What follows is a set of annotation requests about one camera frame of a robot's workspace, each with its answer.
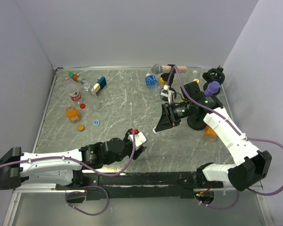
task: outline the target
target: label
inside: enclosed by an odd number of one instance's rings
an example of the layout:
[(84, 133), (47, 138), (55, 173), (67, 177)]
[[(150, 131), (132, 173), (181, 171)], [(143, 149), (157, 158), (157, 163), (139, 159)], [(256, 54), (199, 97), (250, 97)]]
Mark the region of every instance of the label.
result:
[(79, 89), (77, 89), (75, 92), (73, 93), (68, 93), (70, 95), (70, 98), (73, 100), (73, 101), (78, 101), (79, 99), (81, 99), (82, 95), (79, 91)]
[(76, 122), (76, 121), (79, 121), (80, 119), (79, 119), (79, 117), (73, 117), (73, 118), (70, 118), (70, 121), (72, 121), (72, 122)]

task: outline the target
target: yellow bottle cap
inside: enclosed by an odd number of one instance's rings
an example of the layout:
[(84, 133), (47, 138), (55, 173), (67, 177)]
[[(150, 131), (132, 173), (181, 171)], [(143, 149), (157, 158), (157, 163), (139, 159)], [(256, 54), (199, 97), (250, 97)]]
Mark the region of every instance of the yellow bottle cap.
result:
[(77, 130), (80, 132), (82, 132), (84, 129), (85, 129), (85, 126), (82, 124), (77, 126)]

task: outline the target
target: plastic bottle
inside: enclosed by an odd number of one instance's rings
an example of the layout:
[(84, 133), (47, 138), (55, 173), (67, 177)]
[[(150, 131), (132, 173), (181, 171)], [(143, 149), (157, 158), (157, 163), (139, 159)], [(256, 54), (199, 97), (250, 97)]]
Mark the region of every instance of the plastic bottle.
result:
[(64, 86), (67, 87), (70, 84), (70, 77), (69, 75), (64, 76)]
[(154, 75), (146, 74), (146, 85), (155, 95), (156, 100), (161, 100), (160, 93), (161, 88), (157, 85), (157, 80)]
[(77, 122), (77, 121), (80, 121), (81, 119), (79, 111), (72, 105), (68, 105), (66, 107), (66, 115), (71, 122)]
[(193, 81), (194, 79), (199, 79), (199, 73), (198, 73), (198, 71), (196, 71), (196, 70), (193, 71), (192, 81)]
[(217, 133), (215, 133), (215, 131), (210, 126), (206, 126), (204, 137), (208, 141), (216, 141), (218, 139)]
[(82, 98), (82, 95), (80, 93), (80, 90), (78, 89), (78, 87), (75, 84), (70, 83), (69, 85), (67, 85), (66, 91), (68, 92), (70, 98), (74, 102), (78, 103), (79, 105), (81, 103), (83, 103), (83, 98)]

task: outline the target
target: purple object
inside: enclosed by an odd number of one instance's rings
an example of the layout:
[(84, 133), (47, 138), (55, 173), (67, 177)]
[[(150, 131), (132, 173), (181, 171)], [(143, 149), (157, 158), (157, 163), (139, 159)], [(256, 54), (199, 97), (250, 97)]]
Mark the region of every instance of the purple object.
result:
[(206, 91), (204, 91), (204, 95), (206, 97), (209, 97), (209, 96), (213, 95), (214, 93), (218, 92), (219, 89), (220, 89), (219, 82), (213, 81), (208, 85)]

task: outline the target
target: microphone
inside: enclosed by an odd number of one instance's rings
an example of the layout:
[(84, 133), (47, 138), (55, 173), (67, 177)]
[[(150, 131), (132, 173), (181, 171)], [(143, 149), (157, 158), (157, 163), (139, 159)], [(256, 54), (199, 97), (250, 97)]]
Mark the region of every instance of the microphone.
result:
[[(186, 73), (187, 67), (186, 66), (177, 66), (178, 71), (180, 73)], [(155, 64), (151, 67), (151, 71), (153, 74), (159, 74), (159, 73), (170, 73), (172, 70), (172, 67), (169, 65), (158, 65)]]
[(220, 89), (220, 84), (217, 81), (213, 81), (210, 84), (208, 84), (208, 87), (206, 89), (206, 91), (204, 91), (204, 95), (206, 97), (209, 97), (211, 95), (213, 95), (214, 93), (217, 93)]

